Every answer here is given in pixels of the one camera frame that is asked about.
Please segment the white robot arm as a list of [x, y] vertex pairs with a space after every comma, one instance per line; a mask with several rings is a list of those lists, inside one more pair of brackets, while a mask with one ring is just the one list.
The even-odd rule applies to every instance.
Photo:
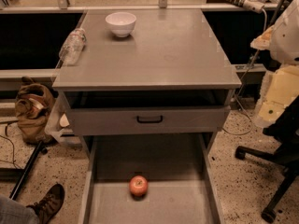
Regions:
[[299, 0], [292, 0], [275, 24], [250, 46], [269, 50], [270, 57], [280, 63], [278, 70], [265, 73], [255, 107], [255, 125], [267, 128], [299, 95]]

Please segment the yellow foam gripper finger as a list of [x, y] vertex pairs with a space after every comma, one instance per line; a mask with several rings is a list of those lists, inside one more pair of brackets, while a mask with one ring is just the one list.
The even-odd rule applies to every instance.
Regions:
[[298, 66], [283, 65], [275, 72], [267, 71], [255, 106], [254, 124], [261, 128], [274, 124], [298, 95]]
[[273, 28], [274, 28], [274, 26], [270, 26], [261, 35], [254, 38], [251, 41], [250, 46], [253, 49], [270, 50], [270, 43], [271, 43]]

